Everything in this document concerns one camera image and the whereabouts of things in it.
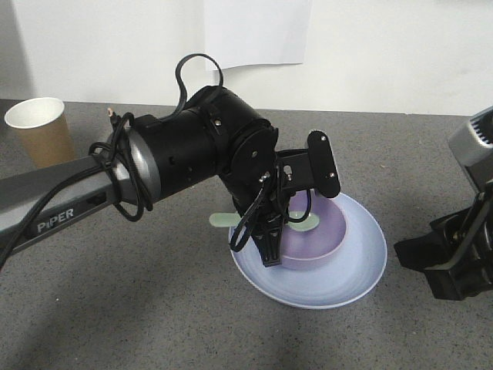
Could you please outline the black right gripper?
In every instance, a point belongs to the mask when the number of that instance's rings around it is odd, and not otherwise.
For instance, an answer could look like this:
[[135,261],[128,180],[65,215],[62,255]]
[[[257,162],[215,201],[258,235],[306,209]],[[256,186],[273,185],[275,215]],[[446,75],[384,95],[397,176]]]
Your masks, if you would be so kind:
[[476,196],[453,237],[456,237],[458,245],[453,254],[451,245],[437,231],[399,241],[394,245],[394,250],[402,267],[424,271],[431,292],[437,299],[462,301],[491,291],[491,190]]

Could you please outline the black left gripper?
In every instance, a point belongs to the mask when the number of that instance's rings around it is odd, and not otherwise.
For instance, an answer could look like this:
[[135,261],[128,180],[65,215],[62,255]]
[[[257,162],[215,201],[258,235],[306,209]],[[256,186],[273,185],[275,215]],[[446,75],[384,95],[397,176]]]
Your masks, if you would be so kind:
[[[250,203],[234,200],[241,216],[239,227],[253,227],[252,239],[264,267],[281,264],[280,245],[284,224],[290,227],[317,227],[320,218],[312,214],[315,175],[309,150],[284,150],[277,154],[272,171],[258,181],[259,193]],[[297,191],[306,193],[306,209],[299,216],[289,211],[290,199]]]

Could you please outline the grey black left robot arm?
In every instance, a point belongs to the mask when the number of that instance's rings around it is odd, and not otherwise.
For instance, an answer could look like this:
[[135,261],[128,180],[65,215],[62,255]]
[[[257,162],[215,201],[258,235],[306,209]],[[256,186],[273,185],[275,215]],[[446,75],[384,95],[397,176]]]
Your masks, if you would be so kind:
[[240,222],[232,251],[253,241],[267,267],[280,263],[290,199],[299,191],[339,193],[327,136],[311,132],[304,149],[276,148],[278,130],[240,97],[207,86],[166,118],[110,113],[112,133],[86,157],[1,182],[1,258],[107,206],[153,205],[211,177],[233,198]]

